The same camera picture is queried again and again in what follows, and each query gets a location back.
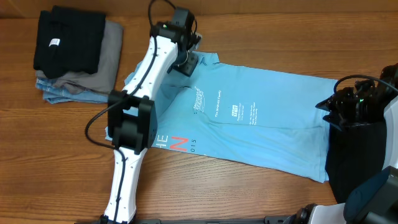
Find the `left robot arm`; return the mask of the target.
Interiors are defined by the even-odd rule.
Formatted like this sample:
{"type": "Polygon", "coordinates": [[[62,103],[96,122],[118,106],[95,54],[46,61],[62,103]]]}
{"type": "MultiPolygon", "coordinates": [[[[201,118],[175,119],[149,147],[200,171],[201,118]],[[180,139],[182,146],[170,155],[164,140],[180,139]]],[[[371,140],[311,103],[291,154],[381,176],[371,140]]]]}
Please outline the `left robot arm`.
{"type": "Polygon", "coordinates": [[[114,174],[108,205],[100,223],[132,223],[143,158],[157,134],[155,96],[166,74],[190,77],[198,63],[193,53],[201,41],[197,20],[182,7],[171,21],[150,25],[150,42],[131,84],[108,97],[108,136],[114,151],[114,174]]]}

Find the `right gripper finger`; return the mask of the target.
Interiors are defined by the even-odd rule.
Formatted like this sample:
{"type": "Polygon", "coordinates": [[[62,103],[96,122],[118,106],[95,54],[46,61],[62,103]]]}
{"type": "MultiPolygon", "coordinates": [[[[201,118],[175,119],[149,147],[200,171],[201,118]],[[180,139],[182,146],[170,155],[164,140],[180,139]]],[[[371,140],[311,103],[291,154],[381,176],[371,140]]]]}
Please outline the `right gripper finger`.
{"type": "Polygon", "coordinates": [[[327,98],[327,99],[317,103],[315,107],[317,109],[324,110],[324,111],[333,111],[335,109],[335,107],[333,106],[332,98],[327,98]]]}
{"type": "Polygon", "coordinates": [[[339,131],[345,130],[345,120],[340,115],[328,114],[323,117],[323,120],[339,131]]]}

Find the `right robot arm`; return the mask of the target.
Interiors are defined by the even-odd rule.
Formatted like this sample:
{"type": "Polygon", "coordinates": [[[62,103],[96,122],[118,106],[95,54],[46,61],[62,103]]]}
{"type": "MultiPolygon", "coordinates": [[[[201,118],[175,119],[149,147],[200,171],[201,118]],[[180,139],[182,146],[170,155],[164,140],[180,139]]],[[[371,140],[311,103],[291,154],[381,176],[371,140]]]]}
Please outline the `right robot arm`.
{"type": "Polygon", "coordinates": [[[284,223],[397,223],[397,65],[316,107],[330,125],[326,172],[335,205],[302,207],[284,223]]]}

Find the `light blue printed t-shirt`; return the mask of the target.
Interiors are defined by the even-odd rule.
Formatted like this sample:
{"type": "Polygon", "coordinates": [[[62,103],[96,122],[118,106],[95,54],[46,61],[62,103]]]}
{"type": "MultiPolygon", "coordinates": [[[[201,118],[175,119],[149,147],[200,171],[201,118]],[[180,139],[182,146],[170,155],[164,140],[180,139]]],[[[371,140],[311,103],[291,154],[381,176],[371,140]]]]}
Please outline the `light blue printed t-shirt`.
{"type": "Polygon", "coordinates": [[[316,104],[334,79],[221,63],[198,54],[192,76],[171,71],[155,97],[154,147],[326,182],[329,126],[316,104]]]}

